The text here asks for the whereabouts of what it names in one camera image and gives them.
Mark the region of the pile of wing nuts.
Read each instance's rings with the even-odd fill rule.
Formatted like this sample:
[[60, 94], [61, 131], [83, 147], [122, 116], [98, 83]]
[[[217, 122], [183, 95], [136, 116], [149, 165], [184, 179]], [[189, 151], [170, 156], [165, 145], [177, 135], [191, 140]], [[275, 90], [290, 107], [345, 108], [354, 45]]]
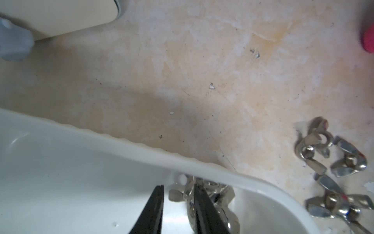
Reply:
[[188, 219], [196, 234], [239, 234], [239, 219], [229, 209], [234, 198], [231, 186], [191, 175], [187, 175], [184, 191], [168, 192], [169, 201], [187, 203]]

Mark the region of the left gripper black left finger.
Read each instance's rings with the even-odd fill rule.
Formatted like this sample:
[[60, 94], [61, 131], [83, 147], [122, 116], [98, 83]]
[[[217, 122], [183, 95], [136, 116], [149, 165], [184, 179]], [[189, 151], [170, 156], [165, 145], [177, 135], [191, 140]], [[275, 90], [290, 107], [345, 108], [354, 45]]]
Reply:
[[164, 185], [157, 185], [129, 234], [162, 232], [164, 197]]

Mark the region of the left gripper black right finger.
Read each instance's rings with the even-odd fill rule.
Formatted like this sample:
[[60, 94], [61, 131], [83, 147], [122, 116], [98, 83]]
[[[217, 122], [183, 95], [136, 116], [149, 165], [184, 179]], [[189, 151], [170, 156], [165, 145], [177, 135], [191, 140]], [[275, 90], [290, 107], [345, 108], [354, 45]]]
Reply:
[[194, 185], [194, 204], [197, 234], [229, 234], [205, 189]]

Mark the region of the silver wing nut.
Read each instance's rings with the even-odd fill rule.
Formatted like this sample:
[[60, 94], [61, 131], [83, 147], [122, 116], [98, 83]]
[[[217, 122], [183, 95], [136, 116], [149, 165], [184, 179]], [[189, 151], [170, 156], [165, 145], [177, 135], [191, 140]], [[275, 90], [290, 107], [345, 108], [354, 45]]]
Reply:
[[322, 219], [338, 218], [336, 216], [338, 209], [345, 206], [355, 206], [360, 210], [374, 209], [374, 203], [369, 196], [348, 195], [327, 175], [317, 175], [315, 180], [324, 189], [324, 195], [306, 200], [306, 209], [312, 217]]
[[324, 175], [327, 168], [314, 159], [316, 146], [319, 143], [321, 143], [321, 137], [318, 134], [311, 133], [299, 141], [295, 147], [295, 154], [317, 174]]
[[361, 210], [355, 206], [345, 206], [339, 208], [336, 216], [341, 218], [354, 234], [371, 234], [363, 225], [359, 223]]
[[318, 138], [318, 143], [314, 145], [315, 150], [324, 158], [330, 158], [330, 148], [334, 143], [334, 136], [328, 131], [329, 122], [323, 117], [314, 118], [309, 126], [308, 133], [313, 133]]
[[343, 151], [343, 158], [331, 166], [331, 171], [336, 177], [347, 177], [362, 172], [367, 168], [367, 158], [353, 144], [337, 137], [335, 145]]

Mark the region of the white storage tray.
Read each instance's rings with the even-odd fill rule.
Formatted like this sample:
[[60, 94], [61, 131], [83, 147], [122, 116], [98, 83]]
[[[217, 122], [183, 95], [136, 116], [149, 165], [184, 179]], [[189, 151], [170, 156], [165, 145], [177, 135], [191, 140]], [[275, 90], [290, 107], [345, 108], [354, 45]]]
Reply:
[[47, 119], [1, 110], [1, 233], [127, 234], [155, 186], [188, 176], [233, 188], [242, 234], [317, 234], [278, 187], [179, 154]]

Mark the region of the pink white striped plush toy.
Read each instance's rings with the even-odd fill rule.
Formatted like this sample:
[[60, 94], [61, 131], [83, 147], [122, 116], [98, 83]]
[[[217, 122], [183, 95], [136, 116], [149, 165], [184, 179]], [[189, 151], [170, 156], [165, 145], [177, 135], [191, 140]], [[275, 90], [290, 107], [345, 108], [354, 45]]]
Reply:
[[365, 30], [362, 37], [362, 46], [368, 53], [374, 53], [374, 25]]

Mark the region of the pale blue drawer box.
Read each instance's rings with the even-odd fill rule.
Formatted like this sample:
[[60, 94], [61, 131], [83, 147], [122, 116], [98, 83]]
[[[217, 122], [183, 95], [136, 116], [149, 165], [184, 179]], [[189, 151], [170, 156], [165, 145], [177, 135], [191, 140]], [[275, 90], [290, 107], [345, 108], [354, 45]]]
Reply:
[[1, 1], [1, 59], [27, 57], [38, 40], [120, 18], [127, 1]]

